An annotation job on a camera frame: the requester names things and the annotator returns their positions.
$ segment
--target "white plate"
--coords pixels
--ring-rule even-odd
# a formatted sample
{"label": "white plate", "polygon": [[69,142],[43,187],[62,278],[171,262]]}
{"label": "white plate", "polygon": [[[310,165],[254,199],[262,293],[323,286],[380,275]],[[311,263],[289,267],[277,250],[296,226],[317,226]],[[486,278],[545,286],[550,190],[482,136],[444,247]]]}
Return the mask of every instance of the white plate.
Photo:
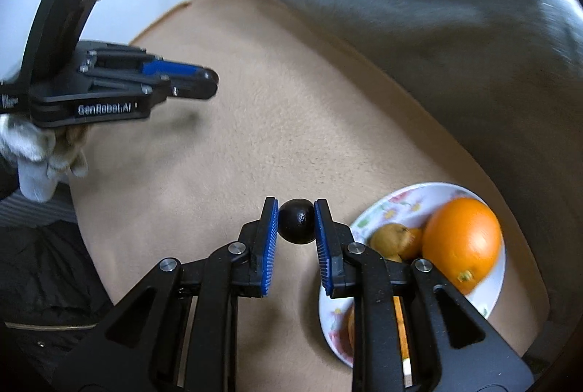
{"label": "white plate", "polygon": [[[377,201],[362,213],[351,225],[355,241],[368,244],[369,238],[380,226],[387,223],[400,223],[408,228],[419,228],[439,207],[455,198],[475,198],[482,201],[468,189],[451,183],[420,183],[397,190]],[[494,268],[488,276],[478,283],[466,298],[476,309],[488,318],[502,290],[506,250],[502,248]],[[322,332],[334,354],[346,365],[352,367],[352,350],[346,331],[346,311],[352,298],[331,299],[320,287],[319,313]],[[409,361],[403,361],[406,376],[410,375]]]}

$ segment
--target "yellow fruit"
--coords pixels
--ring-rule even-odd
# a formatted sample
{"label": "yellow fruit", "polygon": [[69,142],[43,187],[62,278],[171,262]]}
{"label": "yellow fruit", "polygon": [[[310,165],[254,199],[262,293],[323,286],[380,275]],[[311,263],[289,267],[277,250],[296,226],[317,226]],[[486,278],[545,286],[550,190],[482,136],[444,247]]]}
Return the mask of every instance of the yellow fruit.
{"label": "yellow fruit", "polygon": [[409,243],[399,251],[399,255],[403,260],[413,260],[421,257],[423,230],[421,228],[409,228],[409,233],[411,234]]}
{"label": "yellow fruit", "polygon": [[403,262],[403,259],[400,258],[399,254],[392,255],[391,257],[386,257],[387,260],[392,260],[393,262]]}
{"label": "yellow fruit", "polygon": [[490,273],[501,246],[496,215],[473,198],[458,198],[442,206],[423,232],[423,257],[464,295]]}
{"label": "yellow fruit", "polygon": [[370,239],[370,247],[383,257],[398,255],[409,245],[413,235],[402,224],[390,223],[378,228]]}

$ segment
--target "gray fabric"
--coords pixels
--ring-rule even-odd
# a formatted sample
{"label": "gray fabric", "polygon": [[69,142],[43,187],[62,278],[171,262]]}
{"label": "gray fabric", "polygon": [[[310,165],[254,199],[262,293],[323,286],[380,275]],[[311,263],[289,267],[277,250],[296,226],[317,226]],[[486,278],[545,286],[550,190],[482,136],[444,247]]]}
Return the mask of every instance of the gray fabric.
{"label": "gray fabric", "polygon": [[57,186],[54,196],[47,203],[30,201],[19,189],[0,200],[0,228],[35,228],[59,220],[77,224],[71,191],[65,184]]}
{"label": "gray fabric", "polygon": [[583,309],[578,1],[284,1],[383,68],[476,158],[530,243],[550,321],[573,325]]}

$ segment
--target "fruit plate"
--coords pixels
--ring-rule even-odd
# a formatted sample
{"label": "fruit plate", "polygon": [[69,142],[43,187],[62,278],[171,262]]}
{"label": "fruit plate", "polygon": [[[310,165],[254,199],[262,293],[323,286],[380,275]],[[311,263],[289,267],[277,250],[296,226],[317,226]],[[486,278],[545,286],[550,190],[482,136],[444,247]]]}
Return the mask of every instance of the fruit plate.
{"label": "fruit plate", "polygon": [[[420,228],[434,211],[455,198],[475,198],[483,203],[476,194],[458,185],[439,182],[419,183],[401,188],[377,201],[352,223],[352,235],[355,241],[368,244],[372,234],[387,223],[400,223],[408,228]],[[466,295],[484,318],[488,318],[498,300],[505,267],[506,251],[504,241],[502,241],[496,264],[488,276],[478,283],[469,295]],[[318,311],[322,332],[334,354],[350,367],[352,367],[352,349],[348,341],[346,312],[352,302],[352,298],[331,299],[320,287]],[[403,361],[403,371],[407,378],[407,375],[410,375],[408,359]]]}

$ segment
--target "dark round fruit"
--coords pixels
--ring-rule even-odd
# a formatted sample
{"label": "dark round fruit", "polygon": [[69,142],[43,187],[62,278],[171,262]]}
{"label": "dark round fruit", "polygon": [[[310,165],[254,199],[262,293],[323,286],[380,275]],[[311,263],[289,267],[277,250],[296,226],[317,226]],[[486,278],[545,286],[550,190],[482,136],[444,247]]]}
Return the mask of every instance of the dark round fruit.
{"label": "dark round fruit", "polygon": [[314,240],[314,205],[308,200],[286,201],[279,209],[279,235],[292,244]]}

